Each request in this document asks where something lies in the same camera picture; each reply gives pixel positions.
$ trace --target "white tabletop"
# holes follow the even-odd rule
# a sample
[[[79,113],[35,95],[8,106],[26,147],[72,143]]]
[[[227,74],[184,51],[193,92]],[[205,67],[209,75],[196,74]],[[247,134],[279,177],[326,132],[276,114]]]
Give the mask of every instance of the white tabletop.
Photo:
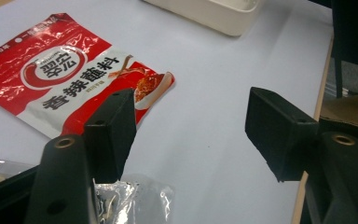
[[[172,224],[290,223],[298,182],[278,183],[244,131],[252,86],[313,116],[331,10],[267,0],[247,36],[229,37],[140,0],[27,1],[0,7],[0,46],[66,12],[176,78],[142,121],[125,174],[175,189]],[[0,159],[38,164],[48,139],[0,107]]]

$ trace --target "transparent plastic bag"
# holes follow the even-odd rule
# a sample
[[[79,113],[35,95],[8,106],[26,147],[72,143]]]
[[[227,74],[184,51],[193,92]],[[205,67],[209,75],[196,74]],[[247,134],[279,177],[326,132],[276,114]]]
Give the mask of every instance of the transparent plastic bag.
[[[174,191],[144,175],[126,181],[95,185],[101,224],[168,224]]]

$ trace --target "white container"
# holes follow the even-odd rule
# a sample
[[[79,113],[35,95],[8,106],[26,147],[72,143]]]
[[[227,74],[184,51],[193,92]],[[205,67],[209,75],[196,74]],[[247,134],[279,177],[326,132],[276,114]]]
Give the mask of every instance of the white container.
[[[144,0],[226,35],[245,35],[264,0]]]

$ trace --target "circular logo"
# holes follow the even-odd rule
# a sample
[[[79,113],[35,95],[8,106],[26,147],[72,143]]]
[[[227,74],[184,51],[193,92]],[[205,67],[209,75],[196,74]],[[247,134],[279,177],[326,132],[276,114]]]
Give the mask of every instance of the circular logo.
[[[24,65],[21,79],[31,89],[48,89],[71,79],[86,61],[87,55],[81,49],[70,46],[53,47]]]

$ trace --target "red packaging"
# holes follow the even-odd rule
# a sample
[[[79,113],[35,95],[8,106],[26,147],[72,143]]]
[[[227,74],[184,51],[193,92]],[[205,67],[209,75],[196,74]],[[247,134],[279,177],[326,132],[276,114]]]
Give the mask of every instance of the red packaging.
[[[137,123],[173,84],[65,13],[0,47],[0,106],[53,138],[83,124],[115,91],[135,89]]]

